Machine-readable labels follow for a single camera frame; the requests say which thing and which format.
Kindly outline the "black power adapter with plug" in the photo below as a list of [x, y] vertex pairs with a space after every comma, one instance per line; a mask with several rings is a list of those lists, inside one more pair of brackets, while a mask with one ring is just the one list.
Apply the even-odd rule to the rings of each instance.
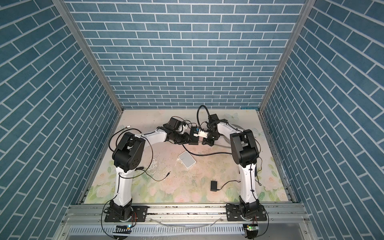
[[210, 191], [211, 192], [221, 191], [229, 183], [240, 183], [240, 182], [241, 182], [240, 180], [230, 180], [224, 183], [220, 188], [218, 188], [218, 181], [212, 180], [210, 184]]

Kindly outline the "black ribbed box device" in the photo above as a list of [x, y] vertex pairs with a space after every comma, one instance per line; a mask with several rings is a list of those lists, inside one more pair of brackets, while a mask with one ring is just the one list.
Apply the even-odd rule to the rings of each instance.
[[189, 145], [198, 145], [199, 144], [199, 127], [191, 127], [190, 130], [190, 142]]

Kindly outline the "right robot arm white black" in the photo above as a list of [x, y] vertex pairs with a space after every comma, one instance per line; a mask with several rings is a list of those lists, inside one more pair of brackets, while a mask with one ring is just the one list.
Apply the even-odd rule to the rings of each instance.
[[220, 136], [230, 139], [231, 154], [234, 162], [238, 165], [241, 177], [239, 211], [242, 218], [265, 221], [267, 219], [266, 212], [256, 193], [255, 177], [260, 150], [253, 132], [249, 129], [235, 128], [223, 121], [209, 123], [207, 128], [204, 140], [207, 140], [209, 145], [213, 145]]

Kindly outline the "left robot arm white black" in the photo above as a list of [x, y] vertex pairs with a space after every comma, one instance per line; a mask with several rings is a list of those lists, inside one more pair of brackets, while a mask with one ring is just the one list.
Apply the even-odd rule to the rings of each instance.
[[134, 208], [132, 207], [132, 182], [135, 170], [142, 160], [145, 147], [150, 148], [157, 143], [171, 142], [177, 145], [188, 144], [192, 141], [190, 134], [158, 128], [152, 133], [135, 135], [125, 132], [112, 154], [116, 167], [115, 196], [108, 201], [106, 222], [135, 221]]

